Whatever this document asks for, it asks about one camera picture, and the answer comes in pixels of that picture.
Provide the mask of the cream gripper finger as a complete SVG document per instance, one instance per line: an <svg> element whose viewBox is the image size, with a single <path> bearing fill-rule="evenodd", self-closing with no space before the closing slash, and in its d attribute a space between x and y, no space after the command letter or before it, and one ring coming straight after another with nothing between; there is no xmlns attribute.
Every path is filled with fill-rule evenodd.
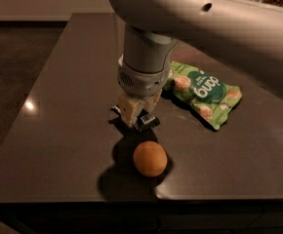
<svg viewBox="0 0 283 234"><path fill-rule="evenodd" d="M144 107L144 100L132 97L124 92L118 95L118 105L120 108L121 120L132 128L138 120Z"/></svg>
<svg viewBox="0 0 283 234"><path fill-rule="evenodd" d="M157 93L155 93L153 96L151 97L147 97L145 100L144 100L144 107L143 109L147 112L152 112L155 107L156 107L156 104L158 102L158 100L160 99L161 97L161 94L162 94L162 91L159 90Z"/></svg>

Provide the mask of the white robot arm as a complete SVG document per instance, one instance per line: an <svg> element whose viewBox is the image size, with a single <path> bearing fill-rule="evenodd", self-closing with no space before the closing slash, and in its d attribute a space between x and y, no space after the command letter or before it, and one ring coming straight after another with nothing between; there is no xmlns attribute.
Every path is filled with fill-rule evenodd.
<svg viewBox="0 0 283 234"><path fill-rule="evenodd" d="M168 56L181 40L235 67L283 99L283 8L249 0L109 0L126 23L119 74L122 121L133 127L154 106L167 79Z"/></svg>

